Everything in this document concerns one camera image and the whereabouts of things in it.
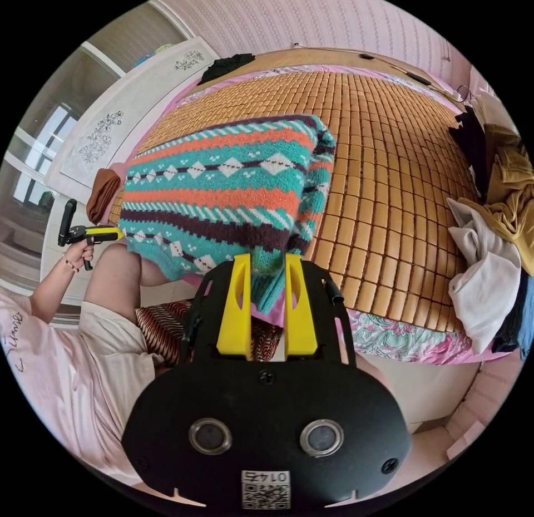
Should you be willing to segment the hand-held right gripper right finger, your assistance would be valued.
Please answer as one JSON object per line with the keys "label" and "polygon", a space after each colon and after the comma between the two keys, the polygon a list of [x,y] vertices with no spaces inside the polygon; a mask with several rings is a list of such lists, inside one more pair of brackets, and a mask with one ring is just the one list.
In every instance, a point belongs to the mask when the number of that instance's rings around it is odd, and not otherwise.
{"label": "hand-held right gripper right finger", "polygon": [[285,255],[285,357],[313,357],[318,348],[301,257]]}

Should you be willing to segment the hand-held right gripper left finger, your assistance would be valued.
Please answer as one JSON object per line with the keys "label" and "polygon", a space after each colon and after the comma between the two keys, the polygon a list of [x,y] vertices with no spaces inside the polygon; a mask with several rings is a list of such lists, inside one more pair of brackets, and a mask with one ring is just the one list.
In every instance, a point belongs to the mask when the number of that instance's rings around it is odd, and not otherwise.
{"label": "hand-held right gripper left finger", "polygon": [[252,359],[249,254],[234,258],[216,349],[222,356],[237,356],[247,361]]}

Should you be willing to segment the person's left hand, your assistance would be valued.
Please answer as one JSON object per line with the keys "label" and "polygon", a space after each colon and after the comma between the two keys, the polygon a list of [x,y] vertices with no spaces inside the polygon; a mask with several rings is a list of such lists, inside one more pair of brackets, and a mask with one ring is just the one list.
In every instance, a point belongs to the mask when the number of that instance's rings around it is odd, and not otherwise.
{"label": "person's left hand", "polygon": [[69,271],[77,273],[80,268],[85,267],[85,263],[91,264],[93,252],[93,237],[82,239],[68,247],[62,256],[62,262]]}

